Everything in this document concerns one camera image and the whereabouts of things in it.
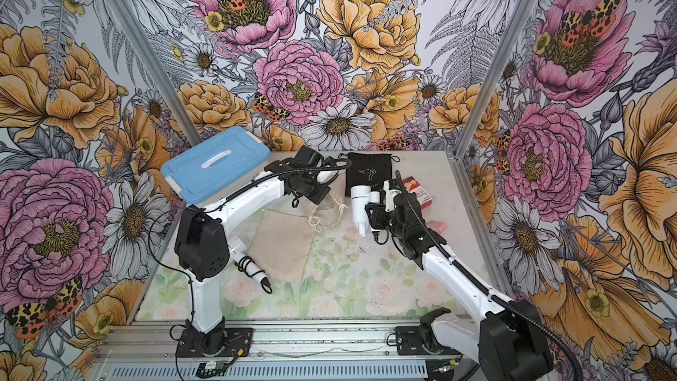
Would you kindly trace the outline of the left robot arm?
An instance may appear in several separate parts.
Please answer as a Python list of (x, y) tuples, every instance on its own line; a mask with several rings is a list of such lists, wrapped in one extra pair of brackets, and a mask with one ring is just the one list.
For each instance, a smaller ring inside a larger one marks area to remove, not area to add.
[(266, 271), (248, 256), (246, 247), (232, 233), (261, 208), (285, 196), (307, 198), (319, 204), (330, 192), (340, 171), (350, 167), (347, 158), (324, 157), (303, 146), (295, 156), (269, 164), (240, 150), (226, 150), (233, 158), (229, 169), (237, 181), (250, 181), (209, 206), (187, 206), (180, 218), (175, 254), (189, 278), (191, 314), (186, 320), (176, 355), (179, 358), (222, 357), (232, 349), (226, 322), (217, 298), (217, 280), (229, 266), (236, 266), (255, 280), (264, 292), (273, 291)]

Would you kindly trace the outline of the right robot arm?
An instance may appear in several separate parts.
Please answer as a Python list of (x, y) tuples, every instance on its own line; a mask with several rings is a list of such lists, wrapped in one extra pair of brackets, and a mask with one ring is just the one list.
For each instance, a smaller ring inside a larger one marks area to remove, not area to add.
[(428, 349), (454, 349), (476, 362), (488, 380), (538, 380), (554, 368), (548, 338), (538, 314), (491, 287), (467, 268), (453, 249), (422, 218), (415, 195), (370, 192), (363, 205), (370, 230), (385, 231), (403, 255), (445, 287), (470, 316), (448, 310), (421, 320)]

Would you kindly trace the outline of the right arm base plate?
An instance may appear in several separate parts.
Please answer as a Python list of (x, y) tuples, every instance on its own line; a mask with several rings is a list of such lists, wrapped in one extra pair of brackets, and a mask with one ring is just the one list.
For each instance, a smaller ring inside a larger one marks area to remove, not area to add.
[(426, 326), (397, 326), (395, 347), (399, 356), (452, 356), (458, 351), (442, 346)]

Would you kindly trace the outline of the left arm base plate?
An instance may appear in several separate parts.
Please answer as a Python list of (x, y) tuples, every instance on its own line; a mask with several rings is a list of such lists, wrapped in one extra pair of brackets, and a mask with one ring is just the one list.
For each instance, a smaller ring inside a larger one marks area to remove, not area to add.
[(250, 354), (251, 328), (216, 326), (209, 333), (201, 333), (194, 326), (186, 329), (178, 342), (178, 358), (247, 357)]

